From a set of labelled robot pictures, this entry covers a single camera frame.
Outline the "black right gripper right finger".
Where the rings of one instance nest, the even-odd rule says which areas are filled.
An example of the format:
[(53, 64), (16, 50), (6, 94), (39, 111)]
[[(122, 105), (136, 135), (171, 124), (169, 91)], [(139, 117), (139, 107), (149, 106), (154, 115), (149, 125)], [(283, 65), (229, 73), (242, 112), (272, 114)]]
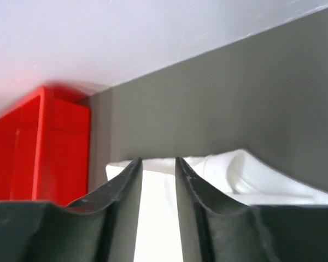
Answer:
[(175, 159), (175, 191), (184, 261), (228, 261), (227, 224), (246, 206), (212, 186), (181, 157)]

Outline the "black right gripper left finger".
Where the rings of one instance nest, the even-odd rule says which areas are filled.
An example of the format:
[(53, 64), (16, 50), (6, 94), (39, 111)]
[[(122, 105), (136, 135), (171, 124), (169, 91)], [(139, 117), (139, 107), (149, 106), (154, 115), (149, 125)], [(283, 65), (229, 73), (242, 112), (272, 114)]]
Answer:
[(135, 158), (114, 178), (68, 204), (76, 212), (104, 215), (95, 261), (134, 261), (142, 180), (142, 159)]

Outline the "white t-shirt with red print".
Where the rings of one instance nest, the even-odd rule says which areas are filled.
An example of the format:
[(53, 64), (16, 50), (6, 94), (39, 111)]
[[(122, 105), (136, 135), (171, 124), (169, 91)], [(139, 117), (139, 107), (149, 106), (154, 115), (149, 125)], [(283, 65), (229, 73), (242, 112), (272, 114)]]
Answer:
[[(185, 161), (204, 180), (247, 205), (328, 205), (328, 193), (274, 170), (239, 149)], [(182, 261), (175, 160), (143, 160), (135, 261)]]

